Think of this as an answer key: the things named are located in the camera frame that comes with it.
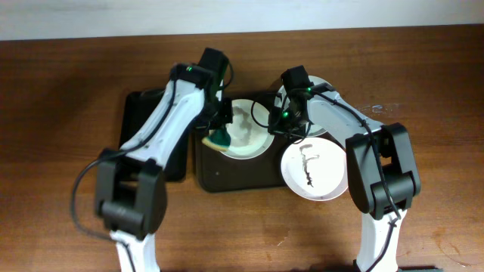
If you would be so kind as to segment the grey-green plate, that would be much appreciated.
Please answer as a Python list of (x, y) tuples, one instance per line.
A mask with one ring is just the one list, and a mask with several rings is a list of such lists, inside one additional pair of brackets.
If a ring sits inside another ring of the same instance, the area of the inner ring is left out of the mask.
[[(309, 81), (312, 82), (314, 85), (319, 85), (321, 83), (328, 83), (325, 79), (322, 79), (317, 76), (309, 76)], [(274, 99), (274, 105), (276, 107), (281, 107), (282, 102), (284, 97), (286, 96), (286, 91), (284, 86), (281, 86), (278, 89), (278, 93), (276, 94), (276, 97)], [(320, 125), (312, 124), (311, 128), (309, 129), (309, 137), (318, 137), (320, 135), (323, 135), (327, 131), (322, 128)]]

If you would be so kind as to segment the green yellow sponge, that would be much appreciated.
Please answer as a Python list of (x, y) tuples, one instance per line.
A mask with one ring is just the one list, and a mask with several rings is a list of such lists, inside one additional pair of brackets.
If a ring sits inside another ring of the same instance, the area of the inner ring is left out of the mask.
[(225, 152), (231, 144), (231, 136), (225, 126), (217, 128), (202, 139), (202, 143), (212, 150)]

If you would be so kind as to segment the white plate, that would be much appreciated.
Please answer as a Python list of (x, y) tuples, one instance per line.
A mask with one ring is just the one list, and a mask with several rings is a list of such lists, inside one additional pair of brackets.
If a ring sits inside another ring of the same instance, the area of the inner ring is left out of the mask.
[(231, 143), (224, 156), (231, 159), (254, 159), (269, 149), (275, 136), (268, 133), (267, 128), (258, 125), (268, 124), (269, 111), (261, 104), (253, 100), (237, 99), (231, 102), (233, 119), (232, 123), (226, 125), (231, 136)]

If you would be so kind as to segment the pink plate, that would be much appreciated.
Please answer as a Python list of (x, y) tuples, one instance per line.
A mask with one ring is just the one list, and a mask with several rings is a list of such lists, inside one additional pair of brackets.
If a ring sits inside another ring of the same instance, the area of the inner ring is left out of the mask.
[(336, 199), (349, 187), (346, 152), (333, 141), (306, 138), (284, 151), (281, 176), (285, 184), (304, 199)]

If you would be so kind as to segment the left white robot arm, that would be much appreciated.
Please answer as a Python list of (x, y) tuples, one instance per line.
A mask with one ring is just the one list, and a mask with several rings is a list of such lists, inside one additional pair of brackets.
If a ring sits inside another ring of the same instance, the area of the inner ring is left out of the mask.
[(227, 147), (226, 124), (232, 114), (223, 97), (228, 57), (206, 48), (197, 63), (178, 63), (162, 97), (141, 127), (118, 150), (104, 150), (97, 168), (95, 214), (114, 242), (123, 271), (158, 271), (155, 233), (167, 208), (166, 167), (191, 130), (220, 134)]

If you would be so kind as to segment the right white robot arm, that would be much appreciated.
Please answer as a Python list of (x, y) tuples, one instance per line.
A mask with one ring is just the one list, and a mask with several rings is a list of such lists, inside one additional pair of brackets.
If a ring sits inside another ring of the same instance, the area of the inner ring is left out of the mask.
[(399, 231), (421, 189), (407, 129), (360, 113), (303, 66), (281, 74), (268, 132), (291, 143), (281, 175), (299, 196), (324, 201), (349, 191), (361, 212), (356, 271), (398, 271)]

